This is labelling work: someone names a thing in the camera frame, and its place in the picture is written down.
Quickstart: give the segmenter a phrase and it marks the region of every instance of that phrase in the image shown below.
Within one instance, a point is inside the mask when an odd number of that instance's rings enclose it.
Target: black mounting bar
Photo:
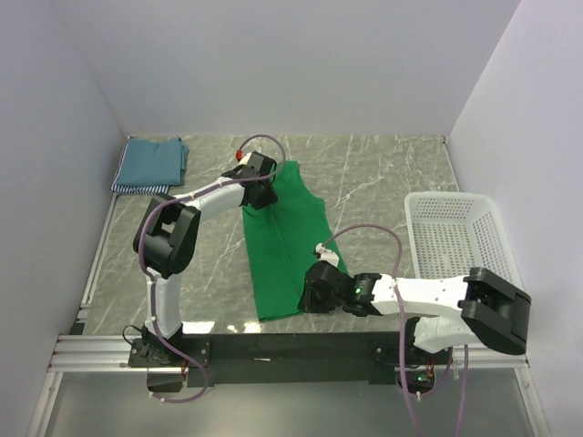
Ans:
[[[340,332],[308,334],[175,334],[169,341],[193,356],[210,374],[211,384],[368,381],[395,384],[398,366],[398,332]],[[135,339],[129,367],[181,367],[183,360],[158,344],[144,330]],[[446,364],[446,351],[429,355],[407,345],[408,367]],[[187,386],[200,387],[201,372],[189,366]],[[148,387],[153,392],[179,391],[180,374],[151,373]]]

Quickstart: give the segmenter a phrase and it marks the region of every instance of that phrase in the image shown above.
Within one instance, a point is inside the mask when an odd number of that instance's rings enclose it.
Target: glass panel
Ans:
[[[451,436],[461,381],[414,402],[426,435]],[[180,397],[193,393],[184,390]],[[402,393],[366,382],[221,385],[198,401],[148,398],[144,374],[66,374],[47,436],[414,436]],[[462,435],[532,435],[512,370],[471,371]]]

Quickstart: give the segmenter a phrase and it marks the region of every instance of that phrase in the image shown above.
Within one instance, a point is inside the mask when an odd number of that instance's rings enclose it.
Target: green fabric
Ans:
[[[300,165],[286,161],[273,181],[279,200],[255,210],[243,208],[243,229],[259,320],[298,314],[306,271],[317,259],[316,244],[331,235],[324,201],[303,185]],[[335,242],[327,246],[339,256]],[[346,272],[342,256],[338,268]]]

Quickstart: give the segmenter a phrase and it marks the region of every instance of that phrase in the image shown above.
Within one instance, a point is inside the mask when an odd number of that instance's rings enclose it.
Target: blue towel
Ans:
[[[168,193],[184,183],[189,149],[180,138],[156,143],[130,138],[111,190],[117,194]]]

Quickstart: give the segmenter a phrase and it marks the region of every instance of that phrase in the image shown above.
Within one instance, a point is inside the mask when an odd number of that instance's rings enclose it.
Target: white basket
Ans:
[[[465,275],[486,267],[522,289],[510,245],[488,197],[426,191],[404,200],[415,276],[424,279]]]

